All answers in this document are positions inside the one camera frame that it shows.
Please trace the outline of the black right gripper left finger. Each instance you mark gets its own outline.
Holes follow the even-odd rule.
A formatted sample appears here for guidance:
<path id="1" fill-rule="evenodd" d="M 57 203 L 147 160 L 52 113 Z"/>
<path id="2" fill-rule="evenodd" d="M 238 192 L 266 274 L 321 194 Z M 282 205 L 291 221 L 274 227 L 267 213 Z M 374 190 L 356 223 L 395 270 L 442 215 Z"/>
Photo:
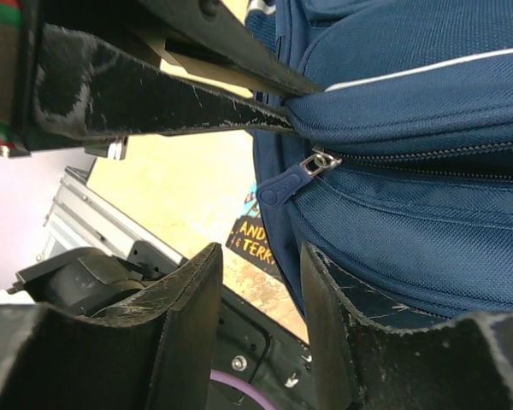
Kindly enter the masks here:
<path id="1" fill-rule="evenodd" d="M 212 243 L 168 274 L 79 248 L 16 273 L 0 304 L 0 409 L 203 409 L 221 309 Z"/>

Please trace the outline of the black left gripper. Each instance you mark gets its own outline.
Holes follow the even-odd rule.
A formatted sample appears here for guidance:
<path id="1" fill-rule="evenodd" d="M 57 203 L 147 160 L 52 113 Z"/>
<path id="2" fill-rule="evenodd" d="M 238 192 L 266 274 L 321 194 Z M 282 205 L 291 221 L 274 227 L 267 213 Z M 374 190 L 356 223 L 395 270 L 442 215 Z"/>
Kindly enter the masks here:
<path id="1" fill-rule="evenodd" d="M 122 160 L 127 137 L 81 143 L 39 130 L 30 118 L 42 1 L 0 1 L 0 156 L 82 148 L 87 154 Z"/>

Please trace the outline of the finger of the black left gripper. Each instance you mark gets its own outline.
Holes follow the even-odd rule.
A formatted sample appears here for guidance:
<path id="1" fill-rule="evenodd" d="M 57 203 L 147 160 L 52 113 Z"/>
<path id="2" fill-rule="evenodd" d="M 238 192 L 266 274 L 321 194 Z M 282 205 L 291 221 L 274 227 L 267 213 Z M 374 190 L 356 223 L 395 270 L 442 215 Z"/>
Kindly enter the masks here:
<path id="1" fill-rule="evenodd" d="M 288 67 L 221 1 L 139 1 L 144 27 L 188 73 L 282 97 L 322 88 Z"/>
<path id="2" fill-rule="evenodd" d="M 41 32 L 32 115 L 39 128 L 72 139 L 293 130 L 276 108 L 171 76 L 101 38 L 49 24 Z"/>

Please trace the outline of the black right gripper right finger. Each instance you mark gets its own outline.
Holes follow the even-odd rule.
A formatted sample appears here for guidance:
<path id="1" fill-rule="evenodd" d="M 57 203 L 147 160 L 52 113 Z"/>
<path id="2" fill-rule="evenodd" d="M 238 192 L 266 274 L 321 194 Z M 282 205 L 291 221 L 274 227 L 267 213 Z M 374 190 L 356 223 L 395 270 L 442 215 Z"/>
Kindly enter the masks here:
<path id="1" fill-rule="evenodd" d="M 305 319 L 321 409 L 513 409 L 513 313 L 427 315 L 305 243 Z"/>

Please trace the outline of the navy blue backpack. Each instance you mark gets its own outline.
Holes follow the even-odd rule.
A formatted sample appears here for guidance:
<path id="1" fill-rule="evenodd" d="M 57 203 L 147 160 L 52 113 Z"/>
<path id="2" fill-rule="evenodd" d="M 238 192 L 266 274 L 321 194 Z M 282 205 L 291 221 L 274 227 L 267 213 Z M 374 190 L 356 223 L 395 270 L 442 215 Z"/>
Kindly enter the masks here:
<path id="1" fill-rule="evenodd" d="M 255 132 L 271 252 L 303 243 L 404 307 L 513 312 L 513 1 L 252 1 L 247 28 L 316 83 Z"/>

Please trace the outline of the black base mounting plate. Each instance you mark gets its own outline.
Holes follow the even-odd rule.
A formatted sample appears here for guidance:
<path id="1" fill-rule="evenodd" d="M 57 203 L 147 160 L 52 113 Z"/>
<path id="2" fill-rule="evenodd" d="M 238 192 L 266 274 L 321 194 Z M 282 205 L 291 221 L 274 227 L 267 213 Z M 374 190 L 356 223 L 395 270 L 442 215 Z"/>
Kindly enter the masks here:
<path id="1" fill-rule="evenodd" d="M 212 368 L 255 388 L 277 409 L 316 409 L 307 343 L 224 288 Z"/>

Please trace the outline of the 169-storey treehouse book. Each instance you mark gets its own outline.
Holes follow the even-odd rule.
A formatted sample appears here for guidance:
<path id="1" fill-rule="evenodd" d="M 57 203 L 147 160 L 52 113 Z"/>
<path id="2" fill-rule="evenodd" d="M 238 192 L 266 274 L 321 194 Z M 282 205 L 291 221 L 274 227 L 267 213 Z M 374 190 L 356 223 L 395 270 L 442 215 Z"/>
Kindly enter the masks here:
<path id="1" fill-rule="evenodd" d="M 252 182 L 239 215 L 229 232 L 226 247 L 252 266 L 282 282 L 283 279 L 269 247 L 256 191 L 257 185 Z"/>

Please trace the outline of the aluminium rail frame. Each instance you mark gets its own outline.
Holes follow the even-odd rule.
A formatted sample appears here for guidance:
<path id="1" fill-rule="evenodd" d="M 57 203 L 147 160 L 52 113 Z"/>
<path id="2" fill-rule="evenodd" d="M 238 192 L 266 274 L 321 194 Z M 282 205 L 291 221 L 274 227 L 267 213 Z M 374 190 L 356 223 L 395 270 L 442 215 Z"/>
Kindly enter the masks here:
<path id="1" fill-rule="evenodd" d="M 90 173 L 66 167 L 44 221 L 47 238 L 38 261 L 71 249 L 93 247 L 150 270 L 168 274 L 187 262 L 87 186 Z"/>

